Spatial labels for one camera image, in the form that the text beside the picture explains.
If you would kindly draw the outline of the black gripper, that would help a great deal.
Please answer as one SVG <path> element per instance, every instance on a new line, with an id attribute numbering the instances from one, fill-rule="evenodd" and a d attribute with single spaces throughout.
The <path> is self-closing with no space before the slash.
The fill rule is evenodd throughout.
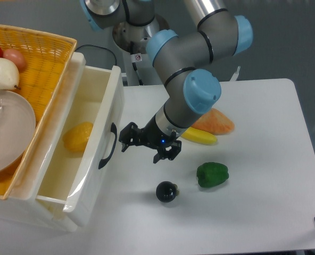
<path id="1" fill-rule="evenodd" d="M 157 154 L 153 158 L 154 164 L 160 160 L 174 160 L 181 152 L 182 147 L 182 142 L 177 140 L 177 132 L 168 129 L 162 131 L 158 127 L 155 115 L 142 129 L 139 129 L 134 122 L 130 122 L 121 130 L 119 141 L 122 144 L 122 152 L 125 152 L 130 146 L 146 146 L 156 149 Z"/>

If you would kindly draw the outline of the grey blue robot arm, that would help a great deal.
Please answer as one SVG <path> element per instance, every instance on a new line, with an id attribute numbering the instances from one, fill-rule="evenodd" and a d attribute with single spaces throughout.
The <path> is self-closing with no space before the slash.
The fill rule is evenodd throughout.
<path id="1" fill-rule="evenodd" d="M 153 1 L 81 1 L 94 30 L 121 32 L 117 44 L 133 55 L 147 54 L 169 99 L 145 127 L 129 123 L 121 132 L 122 150 L 145 146 L 157 151 L 154 162 L 173 160 L 181 151 L 179 137 L 221 96 L 221 85 L 203 65 L 247 50 L 253 29 L 244 16 L 231 15 L 223 1 L 186 1 L 197 27 L 179 37 L 158 22 Z"/>

